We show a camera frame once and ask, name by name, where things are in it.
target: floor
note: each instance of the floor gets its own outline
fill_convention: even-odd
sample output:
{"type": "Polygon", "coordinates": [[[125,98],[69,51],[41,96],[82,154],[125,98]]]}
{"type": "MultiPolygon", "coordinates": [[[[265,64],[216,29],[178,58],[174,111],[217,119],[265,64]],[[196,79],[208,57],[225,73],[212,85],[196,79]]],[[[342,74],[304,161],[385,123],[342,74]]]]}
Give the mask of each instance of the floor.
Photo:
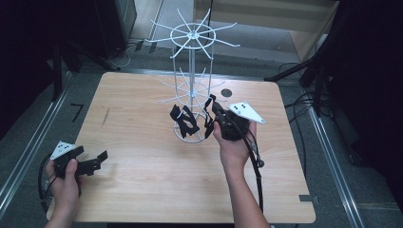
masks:
{"type": "MultiPolygon", "coordinates": [[[[141,5],[140,2],[142,0],[136,0],[138,7],[141,5]]],[[[156,1],[157,9],[149,9],[152,11],[150,15],[164,25],[170,22],[178,23],[180,22],[178,18],[173,19],[177,16],[176,9],[180,9],[184,18],[188,18],[189,15],[186,15],[188,2],[190,1],[156,1]]],[[[139,16],[141,12],[143,10],[138,8],[139,16]]],[[[222,26],[224,24],[211,24],[211,27],[222,26]]],[[[136,46],[144,38],[157,40],[167,35],[166,30],[153,27],[145,28],[143,34],[145,35],[142,37],[133,36],[130,40],[131,45],[136,46]]],[[[261,80],[263,77],[273,76],[294,66],[292,63],[299,62],[289,32],[286,30],[239,25],[221,32],[220,38],[240,44],[240,47],[217,46],[215,49],[217,58],[213,70],[217,77],[261,80]]],[[[140,50],[132,48],[110,61],[123,65],[127,60],[131,60],[127,66],[122,67],[123,72],[142,73],[147,69],[169,74],[172,71],[170,55],[170,46],[165,42],[158,42],[156,49],[151,48],[151,43],[144,43],[140,50]]],[[[0,182],[4,183],[5,187],[19,186],[14,192],[9,192],[13,198],[8,199],[6,203],[3,201],[1,205],[0,227],[26,227],[27,224],[37,227],[46,223],[36,192],[39,163],[47,151],[54,148],[58,140],[75,141],[93,93],[105,72],[85,58],[83,63],[85,67],[80,73],[68,73],[65,77],[67,93],[62,95],[63,100],[60,100],[59,104],[49,106],[48,101],[52,95],[52,88],[49,87],[0,142],[2,151],[9,152],[2,153],[4,157],[0,161],[3,167],[0,182]],[[76,106],[72,104],[84,105],[80,115],[77,114],[76,106]],[[49,113],[52,108],[59,112],[49,113]],[[49,122],[41,123],[47,115],[49,122]],[[43,130],[39,131],[42,138],[41,136],[32,138],[38,135],[38,129],[43,130]],[[19,162],[20,158],[27,158],[28,164],[19,162]],[[10,179],[14,177],[13,169],[23,173],[20,179],[10,179]]],[[[294,103],[304,90],[312,90],[301,88],[297,82],[299,77],[300,74],[295,73],[278,82],[285,105],[294,103]]],[[[307,105],[310,104],[291,105],[286,109],[290,120],[295,115],[293,108],[296,109],[296,113],[307,110],[290,125],[301,165],[306,171],[307,184],[314,197],[317,220],[312,224],[300,224],[299,227],[403,227],[402,214],[393,201],[383,177],[371,167],[351,165],[346,144],[340,137],[336,124],[330,118],[317,118],[312,108],[306,108],[307,105]]],[[[0,194],[1,200],[7,199],[3,190],[5,188],[0,194]]],[[[274,225],[296,227],[295,224],[274,225]]],[[[74,223],[73,227],[106,227],[106,224],[74,223]]],[[[132,227],[157,226],[132,224],[132,227]]]]}

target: human hand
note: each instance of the human hand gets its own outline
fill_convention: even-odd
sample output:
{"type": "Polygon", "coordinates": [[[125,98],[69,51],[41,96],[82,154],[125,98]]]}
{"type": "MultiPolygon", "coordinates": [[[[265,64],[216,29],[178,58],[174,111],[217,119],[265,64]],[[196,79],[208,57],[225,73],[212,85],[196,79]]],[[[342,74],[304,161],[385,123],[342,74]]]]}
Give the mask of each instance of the human hand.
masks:
{"type": "MultiPolygon", "coordinates": [[[[253,139],[252,134],[256,138],[257,124],[256,122],[249,123],[249,130],[247,136],[249,139],[253,139]]],[[[214,122],[214,137],[220,145],[220,157],[221,163],[226,173],[243,174],[243,167],[249,158],[249,150],[246,147],[244,140],[239,141],[227,141],[221,136],[221,128],[218,122],[214,122]]]]}
{"type": "Polygon", "coordinates": [[[66,168],[64,179],[57,178],[54,173],[54,161],[50,160],[47,165],[51,193],[55,200],[55,209],[47,224],[47,227],[69,227],[77,215],[80,207],[79,188],[75,173],[77,160],[70,160],[66,168]]]}

